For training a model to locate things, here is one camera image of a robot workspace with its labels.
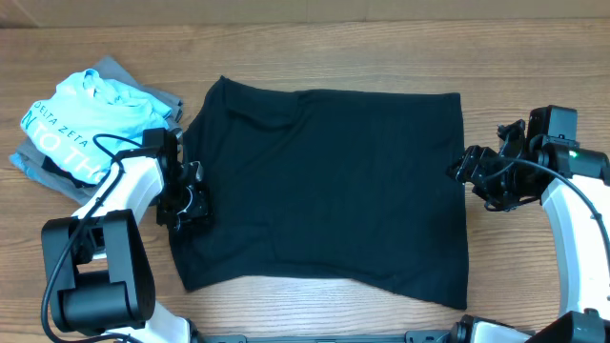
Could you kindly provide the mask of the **black t-shirt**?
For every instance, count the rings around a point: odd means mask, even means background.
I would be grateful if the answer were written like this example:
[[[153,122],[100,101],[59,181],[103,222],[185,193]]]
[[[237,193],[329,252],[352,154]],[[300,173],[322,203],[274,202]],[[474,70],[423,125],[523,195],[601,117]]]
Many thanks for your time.
[[[463,310],[464,150],[457,93],[266,91],[228,78],[185,132],[210,225],[171,241],[183,286],[240,276],[350,278]]]

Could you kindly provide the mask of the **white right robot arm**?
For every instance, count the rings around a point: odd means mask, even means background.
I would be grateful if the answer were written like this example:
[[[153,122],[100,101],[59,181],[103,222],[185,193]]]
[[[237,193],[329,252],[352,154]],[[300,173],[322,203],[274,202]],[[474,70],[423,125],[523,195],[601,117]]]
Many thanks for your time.
[[[578,113],[549,105],[498,127],[498,151],[468,147],[447,171],[489,212],[539,202],[554,236],[559,317],[537,333],[470,315],[446,342],[609,343],[609,158],[577,140]]]

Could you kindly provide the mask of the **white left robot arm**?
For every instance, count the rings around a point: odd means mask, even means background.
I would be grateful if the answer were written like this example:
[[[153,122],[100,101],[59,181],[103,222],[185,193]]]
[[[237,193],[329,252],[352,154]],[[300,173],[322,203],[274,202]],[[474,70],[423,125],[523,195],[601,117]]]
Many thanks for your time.
[[[47,286],[40,320],[48,339],[81,333],[84,342],[200,342],[194,323],[172,314],[155,295],[138,229],[149,206],[173,239],[212,221],[199,162],[179,160],[181,142],[166,129],[112,153],[93,198],[41,231]]]

